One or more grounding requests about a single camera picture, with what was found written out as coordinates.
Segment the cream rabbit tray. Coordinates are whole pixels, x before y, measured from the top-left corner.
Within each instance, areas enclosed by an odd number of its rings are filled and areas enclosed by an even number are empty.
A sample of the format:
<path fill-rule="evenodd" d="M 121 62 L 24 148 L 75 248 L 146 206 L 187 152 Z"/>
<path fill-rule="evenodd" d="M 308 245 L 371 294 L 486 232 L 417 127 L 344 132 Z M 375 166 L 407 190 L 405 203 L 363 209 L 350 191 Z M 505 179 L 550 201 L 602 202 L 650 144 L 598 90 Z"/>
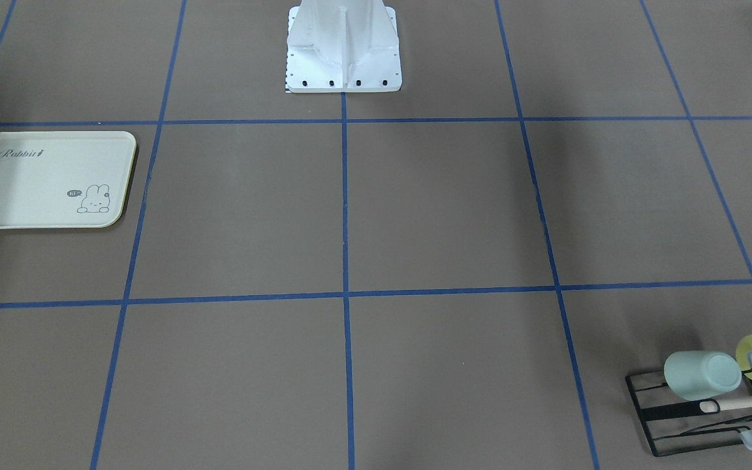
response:
<path fill-rule="evenodd" d="M 0 230 L 113 225 L 137 147 L 126 131 L 0 132 Z"/>

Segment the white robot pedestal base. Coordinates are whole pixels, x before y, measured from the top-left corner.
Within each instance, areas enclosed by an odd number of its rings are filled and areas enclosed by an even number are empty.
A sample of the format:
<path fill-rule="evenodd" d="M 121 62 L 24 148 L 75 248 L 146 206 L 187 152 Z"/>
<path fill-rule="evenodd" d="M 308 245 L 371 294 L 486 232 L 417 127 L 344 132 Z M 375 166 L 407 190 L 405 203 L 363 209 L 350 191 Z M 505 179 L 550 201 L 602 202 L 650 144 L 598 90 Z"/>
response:
<path fill-rule="evenodd" d="M 394 8 L 382 1 L 302 1 L 289 9 L 287 19 L 287 93 L 401 89 Z"/>

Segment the pale green cup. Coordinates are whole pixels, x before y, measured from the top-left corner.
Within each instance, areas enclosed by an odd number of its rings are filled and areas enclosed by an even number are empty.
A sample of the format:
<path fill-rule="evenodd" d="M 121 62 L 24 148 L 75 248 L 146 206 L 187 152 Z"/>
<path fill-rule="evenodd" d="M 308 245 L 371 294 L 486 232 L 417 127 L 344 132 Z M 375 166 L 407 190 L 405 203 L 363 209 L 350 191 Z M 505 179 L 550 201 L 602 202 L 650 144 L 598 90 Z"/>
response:
<path fill-rule="evenodd" d="M 678 351 L 663 367 L 666 386 L 687 401 L 714 398 L 736 390 L 742 381 L 739 363 L 721 351 Z"/>

